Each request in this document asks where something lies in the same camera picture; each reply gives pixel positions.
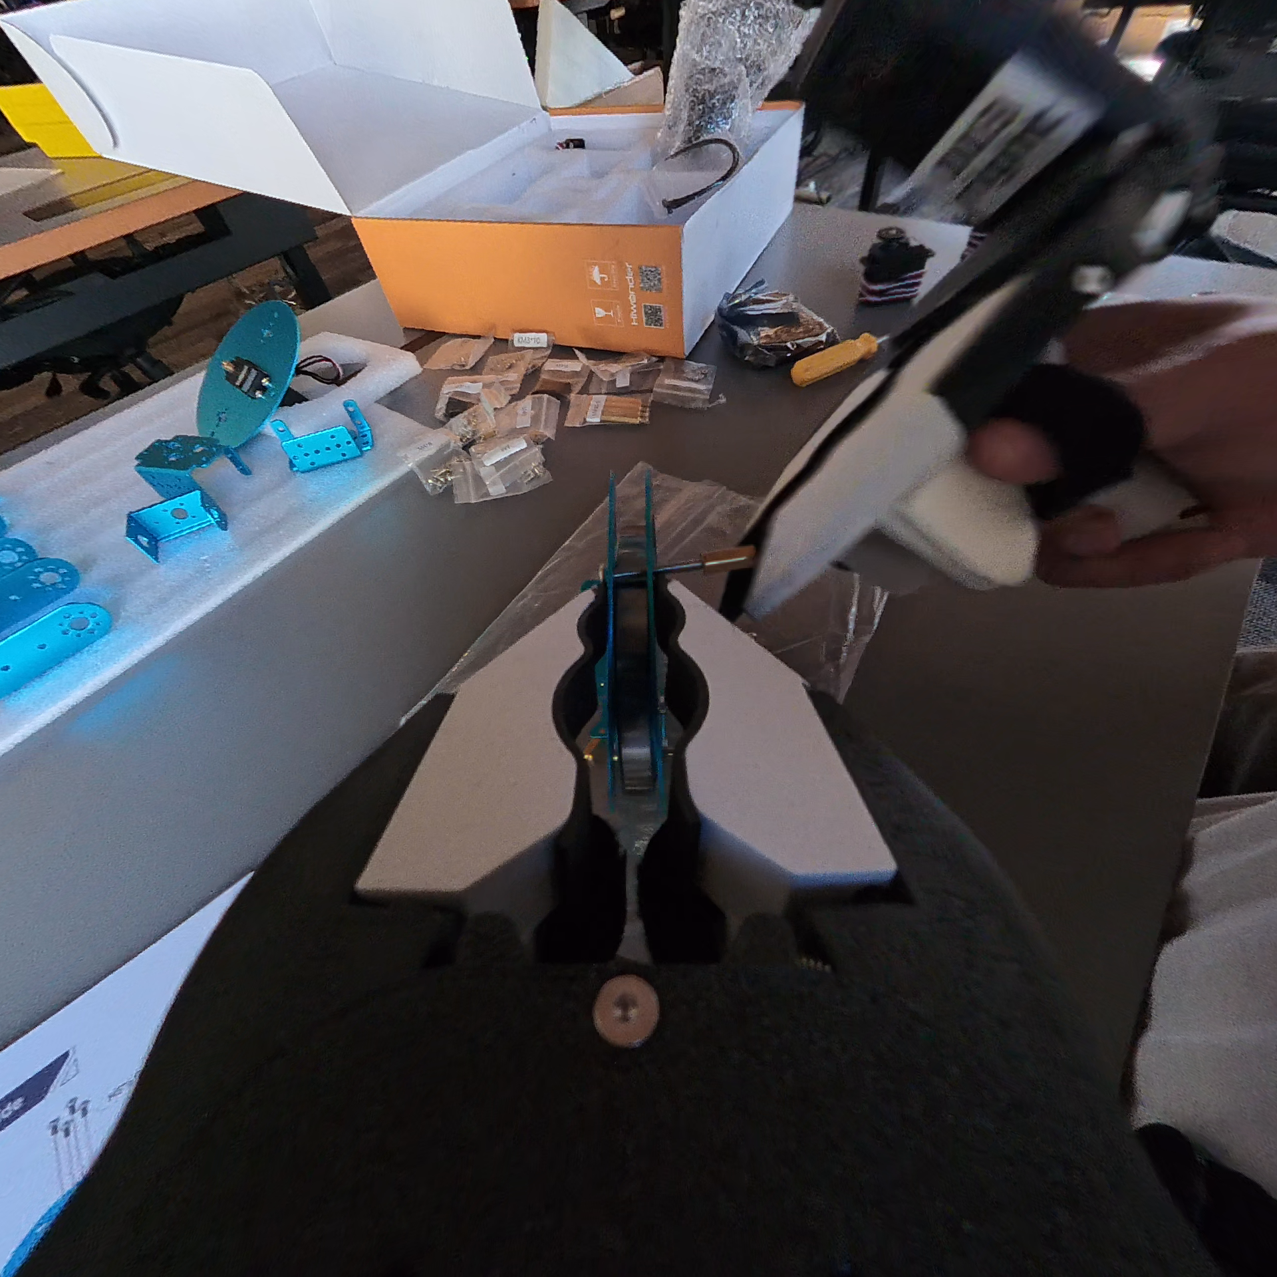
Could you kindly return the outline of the yellow plastic bins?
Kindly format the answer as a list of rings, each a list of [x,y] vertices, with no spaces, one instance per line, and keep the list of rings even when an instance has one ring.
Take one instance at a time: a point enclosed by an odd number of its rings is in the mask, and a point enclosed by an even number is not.
[[[14,131],[51,159],[101,159],[48,86],[2,86],[2,113]]]

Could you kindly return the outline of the white assembly guide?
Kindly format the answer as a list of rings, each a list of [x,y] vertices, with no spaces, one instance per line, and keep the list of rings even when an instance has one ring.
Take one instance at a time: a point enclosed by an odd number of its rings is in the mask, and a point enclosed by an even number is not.
[[[86,1180],[182,984],[250,879],[4,1050],[4,1276],[22,1269]]]

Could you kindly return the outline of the bubble wrap bundle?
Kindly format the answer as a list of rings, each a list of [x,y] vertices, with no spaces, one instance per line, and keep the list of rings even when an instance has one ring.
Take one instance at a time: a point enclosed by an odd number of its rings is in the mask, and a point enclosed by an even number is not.
[[[787,75],[820,17],[793,2],[688,2],[665,92],[656,156],[708,139],[744,151],[753,119]]]

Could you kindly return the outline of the grey desk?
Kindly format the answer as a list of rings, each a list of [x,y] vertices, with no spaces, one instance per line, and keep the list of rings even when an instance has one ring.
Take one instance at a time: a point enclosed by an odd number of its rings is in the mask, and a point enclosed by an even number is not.
[[[724,356],[727,405],[568,432],[554,481],[457,508],[402,474],[4,759],[4,1045],[256,867],[645,461],[762,496],[855,375]],[[1256,569],[887,604],[844,705],[983,841],[1120,1079]]]

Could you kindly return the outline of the teal round plate with servo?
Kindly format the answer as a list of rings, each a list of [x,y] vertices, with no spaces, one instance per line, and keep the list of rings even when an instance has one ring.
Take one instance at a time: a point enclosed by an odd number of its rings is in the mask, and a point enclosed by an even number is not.
[[[279,413],[299,364],[299,317],[270,300],[250,309],[218,344],[197,404],[201,437],[242,448]]]

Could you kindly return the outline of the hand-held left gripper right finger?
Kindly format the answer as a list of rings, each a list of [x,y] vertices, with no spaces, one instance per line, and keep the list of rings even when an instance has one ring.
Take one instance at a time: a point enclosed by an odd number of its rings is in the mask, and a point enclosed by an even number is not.
[[[805,682],[680,584],[659,591],[682,735],[639,864],[657,965],[714,965],[756,916],[893,892],[899,866]]]

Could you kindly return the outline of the orange cardboard box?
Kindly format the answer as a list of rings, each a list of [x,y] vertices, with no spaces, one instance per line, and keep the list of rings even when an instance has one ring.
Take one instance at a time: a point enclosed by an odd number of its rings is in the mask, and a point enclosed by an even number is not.
[[[686,358],[794,207],[805,130],[656,168],[662,112],[548,112],[508,4],[55,4],[4,17],[107,159],[350,218],[404,328]]]

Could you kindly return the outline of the person's right hand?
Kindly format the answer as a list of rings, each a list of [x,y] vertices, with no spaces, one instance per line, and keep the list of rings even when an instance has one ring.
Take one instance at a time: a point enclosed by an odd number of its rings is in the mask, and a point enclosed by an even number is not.
[[[1141,588],[1276,556],[1276,308],[1267,299],[1136,302],[1089,311],[1063,341],[1080,373],[1144,414],[1145,449],[1193,495],[1193,528],[1123,540],[1086,505],[1044,527],[1036,574],[1056,588]]]

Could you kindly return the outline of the blue round rotating base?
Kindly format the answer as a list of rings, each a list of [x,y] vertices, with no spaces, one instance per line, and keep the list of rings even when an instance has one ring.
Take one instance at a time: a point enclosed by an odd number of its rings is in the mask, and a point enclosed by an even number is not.
[[[594,583],[603,618],[595,664],[598,711],[588,738],[601,741],[597,767],[609,816],[667,805],[667,653],[659,578],[604,581],[604,572],[659,565],[653,480],[627,499],[612,480],[604,557]]]

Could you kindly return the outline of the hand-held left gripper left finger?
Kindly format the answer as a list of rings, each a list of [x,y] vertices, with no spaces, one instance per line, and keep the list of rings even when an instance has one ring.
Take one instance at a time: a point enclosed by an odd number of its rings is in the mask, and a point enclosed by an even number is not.
[[[594,813],[578,749],[606,635],[598,594],[580,594],[460,686],[359,898],[502,916],[543,962],[616,955],[626,857]]]

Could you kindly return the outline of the yellow handled tool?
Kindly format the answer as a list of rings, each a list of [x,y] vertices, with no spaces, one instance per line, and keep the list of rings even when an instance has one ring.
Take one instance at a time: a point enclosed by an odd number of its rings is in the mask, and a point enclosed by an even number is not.
[[[863,334],[852,341],[835,346],[797,361],[791,369],[791,382],[802,390],[820,384],[841,373],[878,358],[881,341],[872,334]]]

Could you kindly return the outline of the long wooden table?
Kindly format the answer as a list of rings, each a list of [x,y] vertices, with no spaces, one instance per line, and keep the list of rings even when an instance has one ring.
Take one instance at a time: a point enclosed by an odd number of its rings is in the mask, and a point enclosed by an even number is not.
[[[334,300],[305,209],[107,162],[101,183],[4,198],[4,391],[78,379],[104,402],[171,375],[154,340],[188,296],[276,261],[305,309]]]

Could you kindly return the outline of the white foam block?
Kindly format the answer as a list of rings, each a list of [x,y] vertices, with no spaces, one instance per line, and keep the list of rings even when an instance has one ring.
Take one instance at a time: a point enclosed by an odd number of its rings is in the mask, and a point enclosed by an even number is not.
[[[420,373],[417,358],[399,347],[323,331],[302,343],[293,388],[311,402],[337,394],[366,407]]]

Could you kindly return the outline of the white foam sheet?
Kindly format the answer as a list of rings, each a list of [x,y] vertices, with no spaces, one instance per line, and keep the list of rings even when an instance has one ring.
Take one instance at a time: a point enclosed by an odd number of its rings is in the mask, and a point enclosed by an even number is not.
[[[109,686],[223,603],[279,568],[361,504],[408,474],[401,454],[423,426],[387,407],[361,407],[375,434],[363,458],[315,474],[294,474],[270,436],[245,448],[252,477],[218,463],[203,484],[229,515],[217,528],[179,539],[160,565],[125,536],[125,519],[156,495],[136,475],[136,455],[156,440],[195,425],[201,376],[172,379],[119,411],[87,425],[4,470],[4,516],[39,551],[69,560],[83,574],[83,595],[112,613],[113,627],[84,654],[4,699],[4,752]],[[290,428],[311,434],[337,394],[285,413]]]

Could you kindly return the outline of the black servo motor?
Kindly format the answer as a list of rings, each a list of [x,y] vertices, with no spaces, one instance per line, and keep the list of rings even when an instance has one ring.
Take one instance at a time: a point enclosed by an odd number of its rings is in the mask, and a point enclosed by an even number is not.
[[[857,303],[861,308],[911,305],[922,291],[934,249],[914,241],[901,227],[879,229],[861,259],[864,268]]]

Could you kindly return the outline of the clear plastic bag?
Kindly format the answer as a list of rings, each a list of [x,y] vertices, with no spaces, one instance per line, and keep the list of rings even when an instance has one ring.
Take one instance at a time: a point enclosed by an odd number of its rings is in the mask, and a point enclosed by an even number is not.
[[[653,490],[660,565],[683,565],[735,546],[758,502],[714,483],[691,483],[639,463],[618,483],[618,515],[645,516]],[[559,548],[533,581],[483,632],[445,677],[404,717],[437,695],[454,694],[474,673],[571,603],[603,572],[609,531],[606,502]],[[814,692],[844,703],[889,597],[851,569],[832,568],[764,619],[744,616],[738,627],[805,679]]]

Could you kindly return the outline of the dark teal bracket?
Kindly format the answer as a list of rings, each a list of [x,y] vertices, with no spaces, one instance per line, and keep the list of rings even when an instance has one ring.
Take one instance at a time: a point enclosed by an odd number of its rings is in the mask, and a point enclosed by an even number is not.
[[[236,449],[209,437],[153,442],[136,457],[134,469],[162,501],[174,501],[200,490],[194,472],[209,469],[220,460],[229,460],[241,475],[252,475]]]

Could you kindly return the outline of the blue perforated U bracket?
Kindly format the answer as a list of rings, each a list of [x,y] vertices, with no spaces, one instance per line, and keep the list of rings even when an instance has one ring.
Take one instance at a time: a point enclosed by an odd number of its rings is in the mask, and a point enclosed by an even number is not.
[[[282,420],[273,420],[270,428],[280,442],[290,463],[290,470],[306,475],[320,469],[340,466],[361,458],[375,448],[375,436],[356,401],[346,401],[343,410],[347,425],[331,426],[306,437],[297,437]]]

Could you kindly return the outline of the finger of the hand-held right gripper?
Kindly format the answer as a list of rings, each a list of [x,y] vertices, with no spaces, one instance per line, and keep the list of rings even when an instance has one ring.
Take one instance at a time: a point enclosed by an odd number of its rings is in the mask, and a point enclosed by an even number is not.
[[[764,618],[855,550],[949,467],[965,426],[925,378],[873,375],[791,460],[746,540],[756,546],[744,612]]]
[[[958,391],[940,390],[940,381],[958,372],[960,361],[992,332],[993,323],[1027,287],[1028,277],[1015,277],[930,338],[922,337],[923,325],[917,321],[889,344],[890,363],[878,373],[908,372],[923,378],[927,390],[963,425],[966,443],[949,467],[917,489],[835,563],[857,553],[870,536],[882,534],[890,551],[905,553],[917,565],[969,589],[1018,588],[1031,580],[1041,536],[1028,498],[1022,490],[986,478],[968,463],[969,429],[957,408]],[[733,572],[737,613],[744,612],[744,584],[752,572],[753,566]]]

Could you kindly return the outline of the dark bag of parts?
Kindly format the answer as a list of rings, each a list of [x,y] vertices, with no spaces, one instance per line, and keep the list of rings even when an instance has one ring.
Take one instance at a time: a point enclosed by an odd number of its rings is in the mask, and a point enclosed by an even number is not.
[[[715,325],[743,364],[770,370],[838,346],[838,331],[790,293],[758,280],[723,297]]]

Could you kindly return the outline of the pile of small hardware bags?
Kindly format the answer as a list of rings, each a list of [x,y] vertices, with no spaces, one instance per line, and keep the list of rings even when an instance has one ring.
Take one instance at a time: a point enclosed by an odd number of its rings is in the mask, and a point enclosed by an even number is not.
[[[563,431],[647,426],[654,407],[726,405],[711,364],[647,353],[554,352],[546,332],[452,337],[420,352],[443,373],[434,420],[401,454],[434,496],[460,505],[521,496],[551,483],[548,446]]]

